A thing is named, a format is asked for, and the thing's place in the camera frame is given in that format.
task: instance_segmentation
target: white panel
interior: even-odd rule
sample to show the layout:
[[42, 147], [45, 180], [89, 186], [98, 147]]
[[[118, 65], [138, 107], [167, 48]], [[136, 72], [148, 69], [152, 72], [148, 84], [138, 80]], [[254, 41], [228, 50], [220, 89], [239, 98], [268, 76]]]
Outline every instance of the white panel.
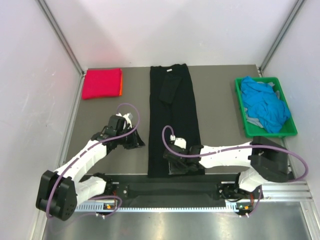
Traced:
[[320, 1], [308, 0], [267, 66], [278, 77], [298, 130], [288, 148], [309, 164], [307, 182], [320, 210]]
[[47, 0], [83, 68], [260, 65], [296, 0]]
[[79, 76], [35, 0], [0, 11], [0, 235], [27, 239], [40, 177], [55, 169]]

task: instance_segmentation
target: blue towel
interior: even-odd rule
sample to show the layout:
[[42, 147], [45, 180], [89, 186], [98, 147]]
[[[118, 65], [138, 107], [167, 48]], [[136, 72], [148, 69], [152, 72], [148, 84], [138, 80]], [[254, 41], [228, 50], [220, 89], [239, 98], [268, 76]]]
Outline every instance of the blue towel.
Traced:
[[279, 133], [291, 113], [285, 102], [279, 100], [267, 83], [257, 83], [246, 76], [241, 81], [243, 105], [251, 118], [259, 119], [268, 133]]

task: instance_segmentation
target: green plastic bin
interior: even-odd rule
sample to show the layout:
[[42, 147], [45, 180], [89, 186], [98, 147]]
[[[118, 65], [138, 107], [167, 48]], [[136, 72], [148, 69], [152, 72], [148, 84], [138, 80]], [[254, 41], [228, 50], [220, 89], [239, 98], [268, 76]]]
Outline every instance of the green plastic bin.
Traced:
[[[250, 122], [247, 122], [246, 113], [244, 109], [244, 104], [241, 98], [241, 81], [242, 77], [235, 79], [235, 91], [238, 97], [239, 106], [241, 110], [242, 120], [244, 124], [244, 132], [247, 138], [252, 138], [254, 136], [263, 136], [268, 138], [284, 138], [286, 136], [295, 136], [298, 134], [295, 122], [292, 117], [290, 117], [285, 124], [283, 125], [282, 129], [278, 133], [269, 133], [264, 128], [258, 127]], [[273, 90], [280, 92], [280, 100], [284, 101], [285, 104], [288, 106], [284, 92], [282, 91], [280, 82], [276, 77], [253, 77], [253, 80], [256, 82], [263, 82], [263, 83], [274, 83]]]

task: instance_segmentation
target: folded black fabric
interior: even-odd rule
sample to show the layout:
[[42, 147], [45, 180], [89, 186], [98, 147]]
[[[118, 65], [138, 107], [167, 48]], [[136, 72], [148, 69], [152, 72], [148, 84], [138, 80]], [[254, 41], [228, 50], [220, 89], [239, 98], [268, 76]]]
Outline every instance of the folded black fabric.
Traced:
[[[148, 176], [170, 177], [169, 163], [163, 158], [165, 146], [162, 129], [170, 125], [177, 138], [184, 138], [187, 148], [200, 145], [200, 133], [193, 84], [186, 64], [152, 66], [150, 70], [150, 132]], [[170, 131], [165, 136], [167, 143]], [[204, 174], [204, 170], [187, 175]]]

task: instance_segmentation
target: purple cable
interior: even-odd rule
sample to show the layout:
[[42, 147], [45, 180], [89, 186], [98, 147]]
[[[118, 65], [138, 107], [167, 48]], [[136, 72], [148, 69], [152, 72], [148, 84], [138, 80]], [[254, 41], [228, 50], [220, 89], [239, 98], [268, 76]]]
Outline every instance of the purple cable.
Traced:
[[51, 216], [50, 213], [49, 213], [49, 211], [50, 211], [50, 205], [51, 205], [52, 198], [54, 197], [55, 191], [56, 191], [56, 189], [57, 189], [57, 186], [58, 186], [58, 184], [60, 183], [61, 179], [63, 178], [64, 174], [66, 174], [66, 172], [67, 172], [83, 155], [85, 155], [90, 149], [94, 148], [95, 146], [97, 146], [97, 145], [99, 145], [99, 144], [102, 144], [102, 143], [105, 143], [105, 142], [109, 142], [109, 141], [112, 141], [112, 140], [121, 139], [121, 138], [123, 138], [123, 137], [126, 137], [126, 136], [132, 134], [132, 133], [137, 129], [138, 125], [140, 124], [140, 114], [139, 114], [138, 109], [137, 109], [135, 106], [133, 106], [132, 104], [130, 104], [130, 103], [121, 103], [121, 104], [117, 107], [117, 111], [118, 111], [118, 109], [119, 109], [121, 106], [124, 106], [124, 105], [130, 106], [130, 107], [132, 107], [132, 108], [136, 111], [137, 117], [138, 117], [138, 121], [137, 121], [135, 127], [134, 127], [131, 131], [129, 131], [129, 132], [125, 133], [125, 134], [122, 134], [122, 135], [120, 135], [120, 136], [110, 137], [110, 138], [107, 138], [107, 139], [105, 139], [105, 140], [102, 140], [102, 141], [99, 141], [99, 142], [93, 144], [93, 145], [90, 146], [87, 150], [84, 150], [84, 151], [80, 154], [79, 157], [77, 157], [75, 160], [73, 160], [73, 161], [70, 163], [70, 165], [68, 165], [68, 166], [65, 168], [65, 170], [63, 170], [63, 172], [60, 174], [60, 176], [59, 176], [59, 177], [57, 178], [57, 180], [55, 181], [55, 183], [54, 183], [54, 185], [53, 185], [53, 188], [52, 188], [52, 190], [51, 190], [51, 192], [50, 192], [49, 198], [48, 198], [48, 203], [47, 203], [46, 209], [45, 209], [45, 214], [46, 214], [46, 217], [47, 217], [48, 219], [53, 218], [53, 216]]
[[[90, 200], [100, 200], [100, 199], [115, 199], [115, 200], [118, 200], [118, 204], [116, 206], [116, 208], [111, 212], [109, 213], [108, 215], [105, 215], [105, 218], [108, 218], [110, 216], [112, 216], [113, 214], [115, 214], [119, 208], [121, 207], [122, 205], [122, 199], [118, 196], [96, 196], [96, 197], [93, 197], [91, 198]], [[97, 213], [95, 212], [89, 212], [89, 213], [85, 213], [85, 214], [82, 214], [78, 217], [76, 217], [75, 219], [73, 219], [71, 222], [69, 222], [68, 225], [66, 225], [63, 229], [59, 230], [59, 231], [54, 231], [53, 229], [53, 222], [50, 222], [49, 223], [49, 227], [50, 227], [50, 231], [53, 235], [58, 235], [60, 233], [62, 233], [66, 228], [68, 228], [71, 224], [73, 224], [74, 222], [78, 221], [79, 219], [83, 218], [83, 217], [86, 217], [86, 216], [93, 216], [93, 215], [96, 215]]]
[[[309, 167], [308, 167], [308, 164], [306, 163], [306, 161], [301, 157], [299, 156], [298, 154], [292, 152], [292, 151], [289, 151], [287, 149], [283, 149], [283, 148], [280, 148], [280, 147], [276, 147], [276, 146], [268, 146], [268, 145], [249, 145], [249, 146], [234, 146], [234, 147], [228, 147], [228, 148], [225, 148], [225, 149], [222, 149], [218, 152], [216, 151], [213, 151], [213, 152], [208, 152], [208, 153], [204, 153], [204, 154], [194, 154], [194, 155], [185, 155], [185, 154], [180, 154], [178, 152], [175, 152], [173, 151], [167, 144], [166, 142], [166, 138], [165, 138], [165, 131], [166, 129], [170, 129], [171, 130], [171, 135], [174, 135], [174, 129], [167, 125], [163, 128], [162, 130], [162, 141], [163, 141], [163, 144], [165, 146], [165, 148], [172, 154], [178, 156], [178, 157], [181, 157], [181, 158], [202, 158], [202, 157], [205, 157], [205, 156], [210, 156], [210, 155], [214, 155], [214, 154], [218, 154], [218, 153], [223, 153], [223, 152], [226, 152], [226, 151], [232, 151], [232, 150], [240, 150], [240, 149], [271, 149], [271, 150], [275, 150], [275, 151], [278, 151], [278, 152], [283, 152], [283, 153], [286, 153], [286, 154], [289, 154], [291, 156], [294, 156], [295, 158], [297, 158], [304, 166], [304, 173], [300, 176], [300, 177], [297, 177], [296, 179], [293, 179], [293, 180], [289, 180], [288, 182], [296, 182], [296, 181], [299, 181], [301, 179], [303, 179], [305, 176], [308, 175], [308, 172], [309, 172]], [[259, 194], [259, 197], [258, 197], [258, 200], [256, 202], [256, 205], [254, 207], [254, 209], [252, 210], [252, 212], [249, 214], [249, 216], [251, 216], [257, 209], [257, 206], [259, 205], [259, 202], [260, 202], [260, 199], [261, 199], [261, 196], [262, 196], [262, 187], [260, 187], [260, 194]]]

